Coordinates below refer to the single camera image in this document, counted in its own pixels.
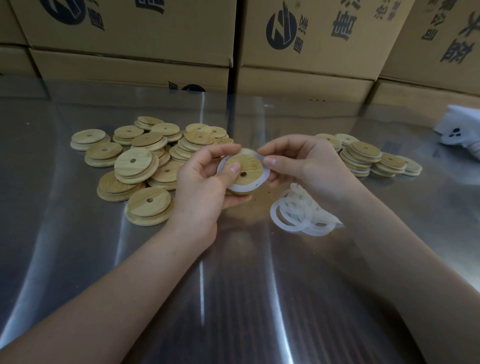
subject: fingernail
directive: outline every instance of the fingernail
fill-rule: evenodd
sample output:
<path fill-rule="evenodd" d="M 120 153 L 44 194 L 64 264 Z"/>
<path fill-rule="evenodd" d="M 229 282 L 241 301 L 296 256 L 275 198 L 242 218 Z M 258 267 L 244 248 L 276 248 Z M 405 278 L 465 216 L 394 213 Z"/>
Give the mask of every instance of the fingernail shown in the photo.
<path fill-rule="evenodd" d="M 275 165 L 275 162 L 276 162 L 276 159 L 274 156 L 266 156 L 264 158 L 264 164 L 267 166 L 267 167 L 273 167 Z"/>
<path fill-rule="evenodd" d="M 235 162 L 233 163 L 231 166 L 230 166 L 230 170 L 233 172 L 233 173 L 238 173 L 240 172 L 240 169 L 241 169 L 241 165 L 239 162 Z"/>

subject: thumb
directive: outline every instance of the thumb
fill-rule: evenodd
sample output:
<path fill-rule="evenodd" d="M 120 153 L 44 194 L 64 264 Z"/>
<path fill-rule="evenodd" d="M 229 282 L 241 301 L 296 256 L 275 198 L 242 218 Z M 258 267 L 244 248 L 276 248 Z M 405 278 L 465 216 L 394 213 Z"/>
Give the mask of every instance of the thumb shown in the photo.
<path fill-rule="evenodd" d="M 289 176 L 302 178 L 303 160 L 292 159 L 283 156 L 266 156 L 264 165 L 275 172 Z"/>
<path fill-rule="evenodd" d="M 232 185 L 235 182 L 235 180 L 237 179 L 240 173 L 240 170 L 241 170 L 240 163 L 235 162 L 231 166 L 228 166 L 228 168 L 223 168 L 223 171 L 217 174 L 215 178 L 218 178 L 219 180 L 221 180 L 223 186 L 227 188 L 228 186 Z"/>

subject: circular logo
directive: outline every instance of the circular logo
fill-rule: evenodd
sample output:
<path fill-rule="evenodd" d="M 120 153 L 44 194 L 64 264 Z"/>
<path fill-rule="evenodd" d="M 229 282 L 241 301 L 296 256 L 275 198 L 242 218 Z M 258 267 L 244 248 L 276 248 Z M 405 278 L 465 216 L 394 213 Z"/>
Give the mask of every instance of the circular logo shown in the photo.
<path fill-rule="evenodd" d="M 195 92 L 205 92 L 205 89 L 199 85 L 195 84 L 190 84 L 186 85 L 183 89 L 183 91 L 195 91 Z"/>
<path fill-rule="evenodd" d="M 40 0 L 40 3 L 51 16 L 64 24 L 77 25 L 85 19 L 84 0 Z"/>
<path fill-rule="evenodd" d="M 273 49 L 285 49 L 292 44 L 297 34 L 297 20 L 288 9 L 273 14 L 267 23 L 266 36 Z"/>

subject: stainless steel table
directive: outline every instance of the stainless steel table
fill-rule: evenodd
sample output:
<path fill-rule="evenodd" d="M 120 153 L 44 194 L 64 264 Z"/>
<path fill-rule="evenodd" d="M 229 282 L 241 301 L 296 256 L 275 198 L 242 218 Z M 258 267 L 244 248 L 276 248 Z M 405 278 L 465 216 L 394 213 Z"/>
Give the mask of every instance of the stainless steel table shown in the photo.
<path fill-rule="evenodd" d="M 480 289 L 478 162 L 413 125 L 422 118 L 413 112 L 10 78 L 0 81 L 0 96 L 0 347 L 162 228 L 134 226 L 123 216 L 124 203 L 99 199 L 96 185 L 111 168 L 89 167 L 69 146 L 76 131 L 112 135 L 139 115 L 181 128 L 218 125 L 245 147 L 287 133 L 351 133 L 413 158 L 424 167 L 419 177 L 363 183 Z M 125 362 L 423 361 L 402 321 L 375 293 L 375 275 L 345 230 L 321 238 L 284 232 L 269 217 L 274 195 L 262 186 L 251 202 L 221 216 L 217 241 Z"/>

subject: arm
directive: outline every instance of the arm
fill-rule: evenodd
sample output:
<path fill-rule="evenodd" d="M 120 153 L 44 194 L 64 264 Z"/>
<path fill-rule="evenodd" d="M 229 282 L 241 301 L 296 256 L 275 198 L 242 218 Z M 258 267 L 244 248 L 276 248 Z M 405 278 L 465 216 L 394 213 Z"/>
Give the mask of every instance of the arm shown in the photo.
<path fill-rule="evenodd" d="M 212 158 L 240 145 L 202 148 L 180 169 L 166 226 L 98 282 L 0 351 L 2 363 L 120 363 L 187 269 L 213 243 L 238 163 L 214 176 Z"/>
<path fill-rule="evenodd" d="M 276 171 L 273 186 L 297 178 L 345 224 L 429 363 L 478 362 L 480 294 L 350 173 L 330 143 L 288 135 L 258 152 Z"/>

